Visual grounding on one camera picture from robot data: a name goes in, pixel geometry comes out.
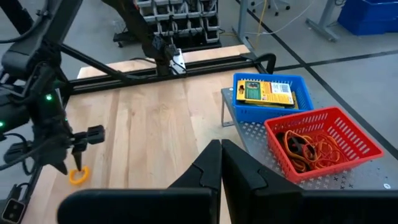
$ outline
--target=yellow ring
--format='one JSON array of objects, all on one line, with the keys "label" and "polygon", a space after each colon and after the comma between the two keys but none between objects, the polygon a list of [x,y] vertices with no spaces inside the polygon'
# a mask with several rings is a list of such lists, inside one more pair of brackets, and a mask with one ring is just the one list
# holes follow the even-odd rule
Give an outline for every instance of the yellow ring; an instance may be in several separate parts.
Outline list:
[{"label": "yellow ring", "polygon": [[82,184],[88,177],[88,174],[90,173],[90,170],[88,169],[87,166],[84,166],[82,168],[82,171],[84,172],[83,177],[81,177],[78,180],[75,180],[75,174],[78,172],[78,170],[71,170],[69,173],[69,182],[73,185],[78,185],[78,184]]}]

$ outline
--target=green led light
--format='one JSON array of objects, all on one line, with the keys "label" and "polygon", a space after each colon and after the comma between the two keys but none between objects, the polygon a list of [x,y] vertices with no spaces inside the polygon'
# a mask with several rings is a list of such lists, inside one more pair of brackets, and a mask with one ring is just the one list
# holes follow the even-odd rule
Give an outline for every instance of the green led light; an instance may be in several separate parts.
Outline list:
[{"label": "green led light", "polygon": [[52,100],[52,95],[51,94],[47,94],[45,96],[45,99],[48,100],[48,101]]}]

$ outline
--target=wooden tabletop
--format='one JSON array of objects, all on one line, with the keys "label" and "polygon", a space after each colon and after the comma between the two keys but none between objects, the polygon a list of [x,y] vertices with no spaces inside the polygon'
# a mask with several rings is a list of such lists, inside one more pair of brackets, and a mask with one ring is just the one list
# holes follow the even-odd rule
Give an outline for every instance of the wooden tabletop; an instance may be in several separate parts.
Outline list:
[{"label": "wooden tabletop", "polygon": [[[189,52],[183,57],[185,62],[194,62],[246,52],[249,50],[239,45]],[[125,72],[154,65],[128,61],[109,66]],[[83,165],[90,168],[91,174],[80,186],[71,185],[68,176],[53,167],[43,167],[22,222],[56,223],[60,202],[81,189],[166,188],[184,173],[210,140],[227,138],[241,144],[234,127],[220,125],[220,90],[233,85],[235,72],[257,70],[247,68],[72,96],[66,111],[74,132],[102,124],[106,140],[88,146],[83,154]],[[103,73],[86,67],[78,78],[98,75]],[[70,154],[65,163],[68,170],[76,169]],[[224,197],[220,223],[230,223]]]}]

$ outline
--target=concrete floor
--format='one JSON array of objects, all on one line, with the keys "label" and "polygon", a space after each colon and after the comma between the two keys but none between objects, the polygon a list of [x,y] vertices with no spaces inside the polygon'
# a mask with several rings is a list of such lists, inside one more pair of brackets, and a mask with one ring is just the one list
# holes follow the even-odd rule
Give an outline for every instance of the concrete floor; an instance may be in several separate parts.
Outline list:
[{"label": "concrete floor", "polygon": [[[31,15],[42,7],[44,0],[21,0]],[[291,19],[299,15],[312,0],[292,1],[291,10],[281,10],[278,17],[273,12],[267,12],[264,23],[272,30],[278,30]],[[341,39],[331,43],[310,30],[304,23],[309,17],[319,20],[326,0],[316,0],[313,6],[299,19],[286,29],[277,33],[279,41],[271,35],[262,35],[255,53],[272,52],[277,56],[277,67],[298,65],[299,60],[304,63],[322,60],[345,58],[363,54],[373,54],[390,50],[398,50],[398,34],[373,35],[356,37],[339,25],[331,27]],[[238,23],[239,4],[235,0],[220,0],[219,15],[221,28],[230,31]],[[257,7],[255,15],[260,17],[262,6]],[[331,23],[336,21],[340,9],[336,8]],[[117,14],[99,0],[84,0],[78,15],[65,39],[65,43],[79,51],[104,62],[118,62],[132,57],[143,57],[140,45],[126,45],[118,48],[113,43],[113,21],[118,21]],[[17,35],[13,26],[5,15],[0,12],[0,39],[7,39]],[[245,29],[247,32],[257,31],[258,23],[252,16],[247,15]],[[255,42],[255,35],[249,34],[249,40]],[[223,46],[237,45],[239,42],[232,35],[222,35]],[[0,45],[0,54],[3,54],[9,45]],[[314,78],[314,73],[332,87],[333,91],[347,102],[365,120],[371,124],[392,147],[398,147],[395,133],[398,133],[398,120],[395,111],[398,110],[397,93],[394,88],[398,77],[398,54],[371,57],[348,62],[329,63],[315,67],[307,66],[294,70],[278,71],[302,75],[307,82],[317,108],[331,105],[340,105]],[[70,79],[76,78],[80,67],[85,66],[74,58],[63,55],[62,69]],[[32,139],[30,126],[26,125],[16,130]],[[0,143],[0,155],[16,139]],[[12,184],[19,184],[29,178],[24,175],[21,165],[16,165],[0,172],[0,198],[5,198]]]}]

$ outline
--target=red basket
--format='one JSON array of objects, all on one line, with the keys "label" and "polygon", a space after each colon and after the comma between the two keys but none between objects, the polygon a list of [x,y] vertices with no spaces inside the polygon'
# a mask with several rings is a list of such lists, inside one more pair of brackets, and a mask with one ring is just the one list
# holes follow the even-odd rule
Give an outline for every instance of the red basket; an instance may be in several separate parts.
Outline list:
[{"label": "red basket", "polygon": [[[383,150],[370,140],[338,107],[268,119],[264,125],[267,130],[269,149],[278,159],[286,178],[292,182],[297,183],[320,175],[342,172],[384,155]],[[332,136],[349,161],[322,169],[298,173],[275,136],[279,132],[288,130],[310,137],[317,134]]]}]

